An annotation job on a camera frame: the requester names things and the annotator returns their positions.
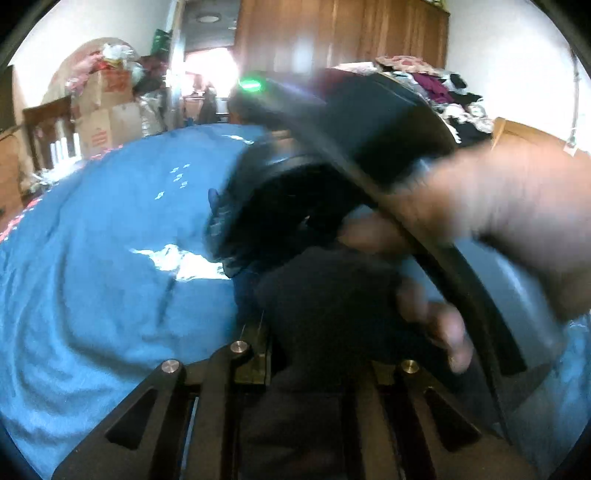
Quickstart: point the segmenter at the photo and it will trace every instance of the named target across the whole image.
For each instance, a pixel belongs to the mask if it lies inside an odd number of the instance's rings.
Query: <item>green led light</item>
[[[262,83],[254,79],[243,79],[238,82],[242,90],[247,92],[260,92],[262,90]]]

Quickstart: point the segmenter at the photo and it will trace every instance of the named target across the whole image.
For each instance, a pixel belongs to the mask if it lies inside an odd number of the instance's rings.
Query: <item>ceiling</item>
[[[241,0],[191,0],[187,2],[184,15],[185,51],[234,45]],[[203,15],[217,14],[221,20],[211,24],[200,23]]]

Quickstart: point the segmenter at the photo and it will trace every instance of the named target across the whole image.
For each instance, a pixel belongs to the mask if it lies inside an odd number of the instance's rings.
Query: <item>blue blanket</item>
[[[208,125],[90,162],[0,244],[0,414],[44,479],[161,361],[232,340],[232,282],[204,258],[207,192],[258,127]]]

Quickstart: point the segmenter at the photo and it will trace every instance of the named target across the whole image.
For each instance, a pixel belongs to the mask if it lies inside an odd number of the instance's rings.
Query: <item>pile of clothes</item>
[[[457,74],[436,69],[411,56],[378,57],[378,71],[411,89],[446,123],[460,147],[490,140],[493,121],[486,115],[482,97],[470,93]]]

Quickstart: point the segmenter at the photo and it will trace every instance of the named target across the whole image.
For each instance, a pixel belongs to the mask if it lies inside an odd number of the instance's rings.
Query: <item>white wall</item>
[[[447,0],[447,68],[482,95],[488,114],[566,140],[574,108],[568,43],[529,0]],[[591,80],[580,67],[579,147],[591,150]]]
[[[26,106],[41,103],[63,60],[89,40],[120,38],[140,55],[149,54],[154,31],[167,27],[170,8],[171,0],[60,0],[11,60]]]

